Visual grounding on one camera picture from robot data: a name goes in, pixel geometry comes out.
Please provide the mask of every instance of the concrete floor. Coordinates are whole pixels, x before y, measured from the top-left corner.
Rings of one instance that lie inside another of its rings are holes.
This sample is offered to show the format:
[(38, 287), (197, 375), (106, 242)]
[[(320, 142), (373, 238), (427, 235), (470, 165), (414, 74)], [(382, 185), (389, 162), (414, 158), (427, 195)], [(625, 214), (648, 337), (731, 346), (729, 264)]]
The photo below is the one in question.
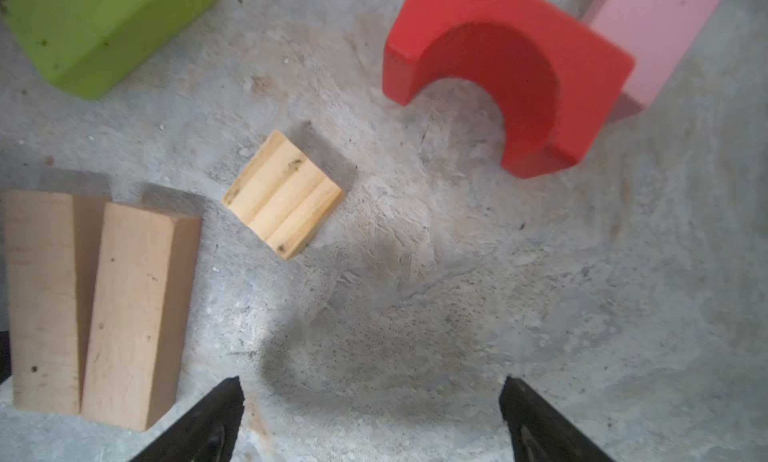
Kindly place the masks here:
[[(768, 0), (724, 0), (649, 111), (530, 181), (475, 85), (382, 95), (402, 1), (220, 0), (100, 102), (0, 26), (0, 188), (204, 215), (177, 405), (140, 434), (6, 381), (0, 460), (126, 460), (236, 374), (236, 460), (511, 460), (507, 374), (616, 460), (766, 459)], [(217, 202), (275, 128), (349, 191), (289, 262)]]

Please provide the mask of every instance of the red block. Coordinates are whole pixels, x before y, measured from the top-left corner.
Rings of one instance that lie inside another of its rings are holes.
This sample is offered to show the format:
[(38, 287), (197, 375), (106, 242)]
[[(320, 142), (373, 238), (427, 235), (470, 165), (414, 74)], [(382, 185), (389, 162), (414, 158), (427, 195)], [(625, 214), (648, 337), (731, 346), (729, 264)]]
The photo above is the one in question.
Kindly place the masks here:
[(502, 167), (528, 179), (577, 164), (634, 60), (545, 0), (406, 0), (384, 49), (384, 93), (408, 104), (447, 77), (504, 113)]

